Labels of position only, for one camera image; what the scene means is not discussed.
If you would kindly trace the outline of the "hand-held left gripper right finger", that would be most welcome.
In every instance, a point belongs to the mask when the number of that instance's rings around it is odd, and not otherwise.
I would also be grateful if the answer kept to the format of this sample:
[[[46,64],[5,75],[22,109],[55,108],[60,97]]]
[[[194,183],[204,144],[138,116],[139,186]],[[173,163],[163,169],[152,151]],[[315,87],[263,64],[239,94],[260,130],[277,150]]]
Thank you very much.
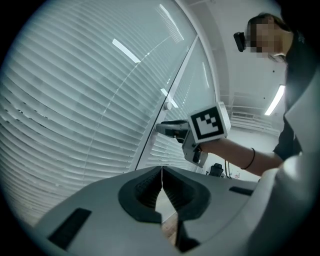
[[[175,246],[162,256],[254,256],[245,219],[256,183],[162,168],[162,187],[177,212]]]

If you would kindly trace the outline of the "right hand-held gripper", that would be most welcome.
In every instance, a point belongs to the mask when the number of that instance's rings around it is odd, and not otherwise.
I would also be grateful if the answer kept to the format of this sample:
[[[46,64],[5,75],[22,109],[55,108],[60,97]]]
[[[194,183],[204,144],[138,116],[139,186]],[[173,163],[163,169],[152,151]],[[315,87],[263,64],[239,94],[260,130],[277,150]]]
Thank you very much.
[[[224,102],[215,102],[188,115],[188,119],[162,121],[155,130],[182,144],[185,160],[202,168],[208,153],[200,145],[226,138],[231,129],[230,118]]]

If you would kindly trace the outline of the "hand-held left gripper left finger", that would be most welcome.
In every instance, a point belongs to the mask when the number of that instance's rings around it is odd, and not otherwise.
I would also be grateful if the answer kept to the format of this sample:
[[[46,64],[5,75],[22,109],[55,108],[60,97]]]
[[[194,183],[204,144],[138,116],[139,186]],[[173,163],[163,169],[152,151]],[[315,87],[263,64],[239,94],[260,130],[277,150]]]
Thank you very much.
[[[162,217],[139,201],[162,188],[161,167],[91,183],[47,212],[34,242],[47,256],[181,256],[165,237]]]

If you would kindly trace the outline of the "person's right forearm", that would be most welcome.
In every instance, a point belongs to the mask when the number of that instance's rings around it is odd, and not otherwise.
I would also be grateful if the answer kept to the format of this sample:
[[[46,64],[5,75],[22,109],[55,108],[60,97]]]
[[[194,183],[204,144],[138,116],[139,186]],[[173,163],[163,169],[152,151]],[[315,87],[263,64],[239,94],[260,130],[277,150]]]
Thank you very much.
[[[251,148],[242,146],[227,138],[201,143],[200,148],[203,152],[214,154],[240,169],[245,168],[253,157]],[[252,165],[245,171],[262,176],[265,171],[278,168],[283,162],[274,152],[264,153],[255,150],[255,159]]]

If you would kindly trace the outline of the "black office chair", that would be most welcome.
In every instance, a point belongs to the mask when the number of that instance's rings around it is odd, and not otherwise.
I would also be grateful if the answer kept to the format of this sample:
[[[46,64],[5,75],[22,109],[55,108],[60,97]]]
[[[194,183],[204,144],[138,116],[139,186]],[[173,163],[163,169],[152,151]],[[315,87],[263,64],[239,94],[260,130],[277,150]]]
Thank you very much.
[[[206,172],[206,175],[213,177],[221,177],[223,172],[224,169],[222,168],[222,165],[219,163],[215,163],[210,167],[209,171]]]

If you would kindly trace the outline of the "black wristband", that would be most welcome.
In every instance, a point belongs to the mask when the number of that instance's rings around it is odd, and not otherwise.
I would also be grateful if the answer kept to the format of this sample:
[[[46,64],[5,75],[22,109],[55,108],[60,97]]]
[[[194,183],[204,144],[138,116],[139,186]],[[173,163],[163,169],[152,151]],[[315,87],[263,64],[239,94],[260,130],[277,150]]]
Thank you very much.
[[[249,162],[249,164],[246,167],[242,168],[242,170],[247,170],[255,160],[256,151],[255,151],[255,149],[253,147],[251,147],[251,149],[252,149],[252,159],[251,159],[251,161]]]

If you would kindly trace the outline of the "white ceiling air vent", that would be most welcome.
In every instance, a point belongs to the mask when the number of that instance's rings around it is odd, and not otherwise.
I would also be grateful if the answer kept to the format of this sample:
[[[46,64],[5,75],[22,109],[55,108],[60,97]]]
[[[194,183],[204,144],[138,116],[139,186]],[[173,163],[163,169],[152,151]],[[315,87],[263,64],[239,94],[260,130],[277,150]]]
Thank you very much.
[[[238,112],[238,111],[232,111],[231,112],[232,118],[239,118],[239,119],[249,119],[253,120],[255,118],[254,114],[246,113],[246,112]]]

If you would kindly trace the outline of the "white ceiling light panel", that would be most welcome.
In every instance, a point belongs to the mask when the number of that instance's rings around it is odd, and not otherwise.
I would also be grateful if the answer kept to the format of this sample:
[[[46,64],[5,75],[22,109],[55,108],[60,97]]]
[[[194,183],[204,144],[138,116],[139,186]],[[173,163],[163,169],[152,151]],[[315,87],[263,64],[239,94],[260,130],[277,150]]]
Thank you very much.
[[[275,108],[279,104],[280,100],[282,99],[282,97],[285,93],[285,89],[286,89],[285,85],[281,84],[279,86],[272,102],[270,103],[269,107],[267,108],[267,110],[264,113],[265,116],[270,116],[273,113],[273,111],[275,110]]]

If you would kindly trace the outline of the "person's black shirt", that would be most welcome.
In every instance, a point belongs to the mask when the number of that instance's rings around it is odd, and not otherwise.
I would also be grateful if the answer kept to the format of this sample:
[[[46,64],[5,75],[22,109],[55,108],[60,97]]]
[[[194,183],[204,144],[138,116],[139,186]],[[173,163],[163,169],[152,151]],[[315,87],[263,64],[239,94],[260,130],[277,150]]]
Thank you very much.
[[[305,37],[297,32],[293,36],[292,45],[285,56],[285,60],[287,69],[284,102],[285,112],[288,112],[309,86],[316,68],[320,64],[320,57],[308,44]],[[302,149],[295,132],[285,117],[283,121],[284,127],[273,152],[285,161],[298,155]]]

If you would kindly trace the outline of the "white window frame post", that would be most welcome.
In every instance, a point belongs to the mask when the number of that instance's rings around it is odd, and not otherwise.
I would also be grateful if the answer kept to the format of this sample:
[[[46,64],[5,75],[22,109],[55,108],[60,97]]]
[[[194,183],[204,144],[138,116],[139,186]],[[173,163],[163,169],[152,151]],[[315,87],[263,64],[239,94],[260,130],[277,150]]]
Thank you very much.
[[[145,165],[147,163],[149,155],[151,154],[153,145],[156,141],[156,137],[158,134],[156,131],[156,125],[158,123],[163,122],[166,117],[166,114],[168,113],[168,111],[170,111],[170,110],[163,109],[164,103],[165,102],[172,103],[172,100],[174,99],[174,95],[176,93],[176,90],[179,86],[179,83],[182,79],[184,71],[188,65],[188,62],[190,60],[190,57],[192,55],[192,52],[193,52],[198,40],[199,40],[199,36],[196,35],[189,50],[187,51],[187,54],[181,64],[181,66],[179,67],[179,70],[178,70],[176,76],[172,80],[172,84],[170,85],[170,87],[168,89],[165,90],[167,92],[167,94],[163,95],[164,96],[163,102],[161,102],[160,105],[156,107],[156,110],[158,111],[158,113],[151,118],[151,120],[150,120],[151,123],[147,126],[149,134],[144,135],[142,137],[143,138],[142,142],[145,142],[145,144],[143,147],[141,147],[141,146],[138,147],[137,153],[140,153],[139,158],[137,156],[135,156],[134,161],[132,162],[134,164],[134,169],[132,169],[133,171],[145,168]]]

